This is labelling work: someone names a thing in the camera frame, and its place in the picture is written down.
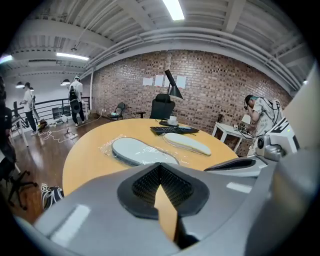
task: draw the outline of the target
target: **yellow table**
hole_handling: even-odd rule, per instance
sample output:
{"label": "yellow table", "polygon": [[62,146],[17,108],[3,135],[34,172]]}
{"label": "yellow table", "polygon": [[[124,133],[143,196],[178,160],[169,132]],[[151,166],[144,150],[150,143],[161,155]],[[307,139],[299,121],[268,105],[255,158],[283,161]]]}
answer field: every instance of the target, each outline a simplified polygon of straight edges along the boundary
{"label": "yellow table", "polygon": [[[165,142],[163,137],[155,135],[150,127],[160,126],[155,119],[126,119],[101,125],[83,137],[73,146],[64,163],[62,184],[65,195],[79,188],[84,183],[99,177],[131,168],[114,157],[102,153],[101,147],[120,135],[138,139],[152,147],[161,148],[177,158],[180,165],[199,171],[219,164],[221,162],[237,158],[231,148],[208,133],[199,131],[196,136],[185,134],[198,142],[208,146],[211,156],[201,155],[186,149],[177,148]],[[155,207],[164,207],[164,215],[173,210],[168,206],[168,198],[161,189],[157,192]],[[173,239],[177,216],[164,217],[159,209],[160,224],[167,235]]]}

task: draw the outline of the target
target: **wooden floor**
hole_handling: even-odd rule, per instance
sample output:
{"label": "wooden floor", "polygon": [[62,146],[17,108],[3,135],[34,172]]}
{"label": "wooden floor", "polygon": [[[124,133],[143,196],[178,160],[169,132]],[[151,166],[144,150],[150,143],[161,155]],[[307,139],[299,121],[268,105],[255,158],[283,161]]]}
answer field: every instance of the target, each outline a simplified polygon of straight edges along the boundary
{"label": "wooden floor", "polygon": [[[28,141],[29,147],[27,148],[24,144],[22,137],[17,136],[14,138],[14,147],[17,156],[17,165],[20,170],[28,170],[31,172],[30,176],[23,178],[25,181],[34,181],[38,183],[38,187],[28,187],[25,188],[21,193],[22,204],[27,206],[27,211],[22,210],[19,207],[18,199],[16,197],[12,198],[15,207],[10,207],[11,211],[25,220],[33,223],[43,212],[42,202],[41,202],[41,184],[45,183],[49,187],[59,186],[62,188],[62,174],[65,164],[65,160],[70,149],[77,142],[79,138],[85,135],[90,130],[106,124],[109,120],[105,118],[94,119],[90,118],[86,121],[86,124],[79,125],[75,127],[72,119],[68,121],[67,124],[63,124],[57,127],[50,127],[45,131],[58,131],[52,133],[55,139],[61,139],[63,141],[64,134],[66,133],[66,128],[69,127],[69,131],[78,134],[78,137],[73,140],[67,140],[62,143],[58,143],[57,140],[53,140],[52,137],[44,140],[46,135],[42,136],[31,136],[31,132],[26,133],[26,139]],[[8,198],[10,191],[10,185],[6,189],[5,183],[1,183],[1,192],[4,198]]]}

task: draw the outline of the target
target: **ceiling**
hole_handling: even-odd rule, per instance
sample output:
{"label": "ceiling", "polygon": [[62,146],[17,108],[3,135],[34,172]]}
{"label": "ceiling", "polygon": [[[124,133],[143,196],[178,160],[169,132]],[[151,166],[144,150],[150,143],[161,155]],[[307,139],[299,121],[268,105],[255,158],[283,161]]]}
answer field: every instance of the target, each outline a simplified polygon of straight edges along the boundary
{"label": "ceiling", "polygon": [[[297,91],[314,62],[302,35],[269,0],[179,0],[173,21],[162,0],[47,0],[21,25],[0,65],[10,81],[82,77],[115,61],[159,50],[223,54]],[[56,52],[89,57],[57,57]]]}

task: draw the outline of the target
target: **brick wall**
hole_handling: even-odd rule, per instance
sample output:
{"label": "brick wall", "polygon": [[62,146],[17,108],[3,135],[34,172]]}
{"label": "brick wall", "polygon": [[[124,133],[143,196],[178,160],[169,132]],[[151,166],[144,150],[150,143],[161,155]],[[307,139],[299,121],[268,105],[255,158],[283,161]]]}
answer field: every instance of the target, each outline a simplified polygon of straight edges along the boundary
{"label": "brick wall", "polygon": [[[204,132],[213,132],[218,114],[222,123],[241,122],[246,111],[244,98],[248,94],[278,98],[282,107],[291,100],[276,82],[257,69],[223,55],[188,50],[158,51],[120,60],[94,73],[92,84],[93,109],[113,112],[118,103],[127,105],[125,119],[139,118],[137,111],[150,116],[152,100],[167,87],[142,86],[143,78],[164,75],[170,69],[174,79],[187,76],[185,89],[180,89],[184,100],[174,100],[174,116],[185,125]],[[237,139],[228,137],[227,145],[235,146]],[[248,152],[250,141],[241,143],[237,154]]]}

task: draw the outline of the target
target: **keyboard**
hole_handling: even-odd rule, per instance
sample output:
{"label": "keyboard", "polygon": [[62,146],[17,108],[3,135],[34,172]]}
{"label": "keyboard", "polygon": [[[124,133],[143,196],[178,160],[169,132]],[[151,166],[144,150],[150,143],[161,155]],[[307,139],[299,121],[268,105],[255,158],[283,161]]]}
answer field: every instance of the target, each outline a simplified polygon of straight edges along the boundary
{"label": "keyboard", "polygon": [[168,134],[168,133],[174,133],[174,134],[193,134],[199,132],[198,129],[190,127],[190,129],[181,128],[181,127],[150,127],[151,131],[153,131],[156,135],[161,134]]}

